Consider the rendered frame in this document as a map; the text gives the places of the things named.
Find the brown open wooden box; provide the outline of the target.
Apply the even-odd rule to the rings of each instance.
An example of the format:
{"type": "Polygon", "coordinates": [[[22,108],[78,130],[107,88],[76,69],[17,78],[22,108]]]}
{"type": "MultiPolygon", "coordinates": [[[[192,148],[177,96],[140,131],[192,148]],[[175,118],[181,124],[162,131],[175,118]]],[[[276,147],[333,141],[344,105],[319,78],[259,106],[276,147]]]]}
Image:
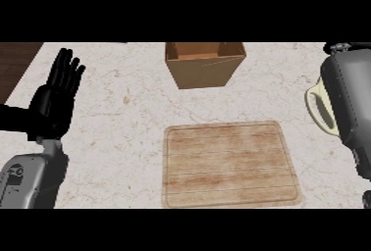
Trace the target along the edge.
{"type": "Polygon", "coordinates": [[[224,86],[245,58],[240,42],[165,43],[165,64],[178,89],[224,86]]]}

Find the cream pot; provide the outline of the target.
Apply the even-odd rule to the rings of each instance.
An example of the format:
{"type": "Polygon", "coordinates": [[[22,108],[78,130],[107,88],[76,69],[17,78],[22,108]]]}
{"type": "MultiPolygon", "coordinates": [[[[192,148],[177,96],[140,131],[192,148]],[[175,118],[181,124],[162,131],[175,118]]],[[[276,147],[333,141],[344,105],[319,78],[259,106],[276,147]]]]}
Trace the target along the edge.
{"type": "Polygon", "coordinates": [[[320,130],[326,134],[338,136],[330,100],[320,79],[317,79],[316,84],[305,90],[304,102],[307,112],[320,130]]]}

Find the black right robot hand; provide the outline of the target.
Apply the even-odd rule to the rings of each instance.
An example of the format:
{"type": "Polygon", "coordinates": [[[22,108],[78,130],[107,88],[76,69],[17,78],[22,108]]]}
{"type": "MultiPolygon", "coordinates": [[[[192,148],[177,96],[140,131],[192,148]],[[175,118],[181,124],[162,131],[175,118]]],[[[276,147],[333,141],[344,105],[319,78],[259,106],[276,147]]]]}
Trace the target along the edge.
{"type": "Polygon", "coordinates": [[[323,46],[323,51],[327,55],[360,49],[371,49],[371,42],[326,42],[323,46]]]}

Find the wooden cutting board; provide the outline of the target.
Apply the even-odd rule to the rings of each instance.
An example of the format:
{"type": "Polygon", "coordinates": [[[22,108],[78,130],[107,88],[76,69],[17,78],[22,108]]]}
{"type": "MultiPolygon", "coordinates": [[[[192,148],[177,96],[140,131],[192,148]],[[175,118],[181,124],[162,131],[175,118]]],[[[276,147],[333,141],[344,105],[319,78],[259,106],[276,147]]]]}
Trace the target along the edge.
{"type": "Polygon", "coordinates": [[[163,207],[255,208],[299,202],[277,122],[172,125],[165,129],[163,207]]]}

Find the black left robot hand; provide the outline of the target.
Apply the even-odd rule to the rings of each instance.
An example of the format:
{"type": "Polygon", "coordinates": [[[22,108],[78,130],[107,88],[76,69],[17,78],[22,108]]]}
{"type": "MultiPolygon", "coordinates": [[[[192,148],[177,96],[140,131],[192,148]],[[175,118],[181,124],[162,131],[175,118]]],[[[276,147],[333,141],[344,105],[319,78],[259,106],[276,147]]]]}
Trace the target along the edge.
{"type": "Polygon", "coordinates": [[[58,139],[70,125],[75,94],[85,66],[72,50],[57,52],[45,84],[36,88],[29,108],[0,105],[0,130],[23,132],[27,141],[58,139]]]}

